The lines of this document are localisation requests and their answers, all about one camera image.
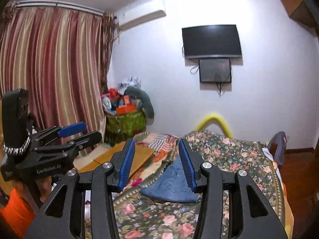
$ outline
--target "curtain rod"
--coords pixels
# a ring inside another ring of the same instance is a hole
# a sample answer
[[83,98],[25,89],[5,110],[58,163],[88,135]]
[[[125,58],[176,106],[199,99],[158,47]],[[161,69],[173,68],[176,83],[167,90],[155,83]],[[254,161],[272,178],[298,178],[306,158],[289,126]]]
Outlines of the curtain rod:
[[25,1],[19,1],[17,2],[17,7],[27,7],[27,6],[57,6],[62,8],[68,8],[83,12],[92,13],[98,16],[103,16],[104,11],[98,10],[95,8],[91,8],[84,5],[79,5],[76,3],[69,3],[69,2],[63,2],[63,1],[55,1],[55,0],[25,0]]

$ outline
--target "hand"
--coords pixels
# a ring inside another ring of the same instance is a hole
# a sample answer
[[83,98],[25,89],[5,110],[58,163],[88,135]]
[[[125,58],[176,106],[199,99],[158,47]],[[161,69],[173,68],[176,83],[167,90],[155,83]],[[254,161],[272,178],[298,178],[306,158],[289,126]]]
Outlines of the hand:
[[[35,180],[35,182],[37,183],[40,194],[41,194],[40,200],[41,202],[44,203],[52,190],[52,185],[51,185],[52,177],[48,176],[48,177],[40,178]],[[28,195],[26,194],[27,186],[23,184],[22,182],[15,181],[15,180],[12,181],[12,186],[15,188],[19,196],[28,202]]]

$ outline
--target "silver screw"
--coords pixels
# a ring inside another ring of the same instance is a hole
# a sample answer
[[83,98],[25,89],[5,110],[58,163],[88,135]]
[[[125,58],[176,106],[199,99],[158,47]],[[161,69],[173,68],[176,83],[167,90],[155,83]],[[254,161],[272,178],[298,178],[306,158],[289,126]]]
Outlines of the silver screw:
[[77,173],[77,171],[76,170],[74,170],[74,169],[72,169],[72,170],[69,170],[68,171],[68,176],[74,176],[75,174]]
[[104,169],[109,169],[109,168],[112,167],[112,164],[110,162],[106,162],[102,166],[103,166]]
[[204,163],[203,163],[203,167],[204,167],[205,169],[210,169],[210,168],[212,167],[212,164],[209,163],[209,162],[204,162]]
[[247,172],[246,172],[245,170],[239,170],[239,171],[238,171],[238,174],[239,174],[240,176],[245,177],[245,176],[247,175]]

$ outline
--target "floral bedspread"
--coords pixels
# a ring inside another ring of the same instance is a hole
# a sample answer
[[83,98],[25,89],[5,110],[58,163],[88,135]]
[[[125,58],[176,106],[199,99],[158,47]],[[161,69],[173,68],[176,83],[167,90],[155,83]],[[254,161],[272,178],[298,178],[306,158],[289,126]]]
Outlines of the floral bedspread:
[[[186,135],[193,151],[221,170],[236,172],[245,169],[269,200],[279,219],[284,222],[285,210],[280,181],[272,162],[264,155],[259,142],[229,139],[209,131]],[[194,235],[201,195],[197,203],[156,203],[139,193],[171,164],[178,146],[173,147],[161,166],[138,186],[131,187],[114,200],[114,211],[120,238],[189,239]],[[229,219],[228,192],[223,195],[222,237],[227,238]]]

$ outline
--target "white air conditioner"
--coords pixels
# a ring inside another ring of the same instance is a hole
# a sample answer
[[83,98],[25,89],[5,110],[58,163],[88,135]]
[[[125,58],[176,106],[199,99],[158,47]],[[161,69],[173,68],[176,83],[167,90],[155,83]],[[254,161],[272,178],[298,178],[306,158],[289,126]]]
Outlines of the white air conditioner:
[[120,30],[135,27],[142,23],[166,16],[163,0],[153,0],[118,16]]

